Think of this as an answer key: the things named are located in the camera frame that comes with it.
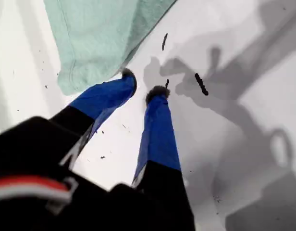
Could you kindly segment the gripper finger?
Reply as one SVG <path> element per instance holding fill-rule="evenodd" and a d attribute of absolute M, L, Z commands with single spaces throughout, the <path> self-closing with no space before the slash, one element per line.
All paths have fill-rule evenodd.
<path fill-rule="evenodd" d="M 154 86 L 146 95 L 146 112 L 132 185 L 155 208 L 155 224 L 165 231 L 195 230 L 176 146 L 170 91 Z"/>
<path fill-rule="evenodd" d="M 81 93 L 68 106 L 51 118 L 55 124 L 80 136 L 59 165 L 72 169 L 79 154 L 99 127 L 136 92 L 134 73 L 125 68 L 120 79 L 96 84 Z"/>

